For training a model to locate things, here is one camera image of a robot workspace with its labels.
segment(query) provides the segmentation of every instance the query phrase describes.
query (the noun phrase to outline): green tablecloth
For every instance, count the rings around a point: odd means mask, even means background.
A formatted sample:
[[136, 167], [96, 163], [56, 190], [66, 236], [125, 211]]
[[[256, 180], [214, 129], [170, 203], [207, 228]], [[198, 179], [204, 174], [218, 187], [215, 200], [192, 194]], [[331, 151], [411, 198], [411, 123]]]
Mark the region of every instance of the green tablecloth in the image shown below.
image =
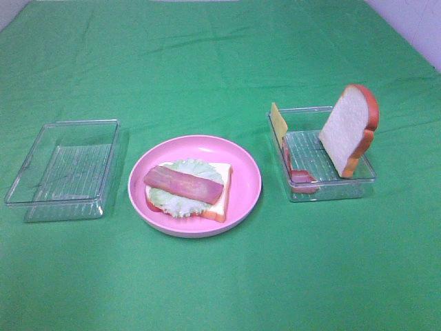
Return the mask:
[[[265, 113], [370, 88], [378, 178], [291, 203]], [[441, 75], [363, 1], [32, 2], [0, 33], [1, 194], [47, 122], [121, 120], [111, 213], [27, 224], [0, 209], [2, 330], [440, 330]], [[180, 239], [135, 212], [139, 157], [232, 140], [263, 191], [239, 226]]]

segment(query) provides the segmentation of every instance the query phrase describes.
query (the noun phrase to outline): white bread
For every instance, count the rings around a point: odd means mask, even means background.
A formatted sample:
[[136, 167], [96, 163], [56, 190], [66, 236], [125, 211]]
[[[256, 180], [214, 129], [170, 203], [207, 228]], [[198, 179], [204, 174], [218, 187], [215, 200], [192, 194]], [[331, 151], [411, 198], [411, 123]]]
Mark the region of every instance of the white bread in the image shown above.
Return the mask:
[[366, 87], [348, 85], [338, 99], [318, 138], [340, 177], [350, 178], [378, 126], [376, 98]]
[[[172, 162], [164, 162], [161, 163], [160, 166], [165, 164], [171, 164]], [[214, 221], [223, 223], [227, 218], [227, 207], [228, 207], [228, 199], [229, 199], [229, 186], [231, 182], [231, 174], [232, 174], [232, 166], [228, 163], [218, 163], [218, 162], [210, 162], [211, 166], [213, 166], [216, 171], [222, 176], [223, 180], [223, 191], [219, 197], [219, 200], [212, 205], [208, 210], [202, 212], [199, 216], [205, 219], [212, 219]], [[162, 212], [162, 210], [148, 199], [149, 197], [150, 187], [148, 185], [145, 186], [145, 198], [147, 200], [147, 204], [151, 210], [155, 212]]]

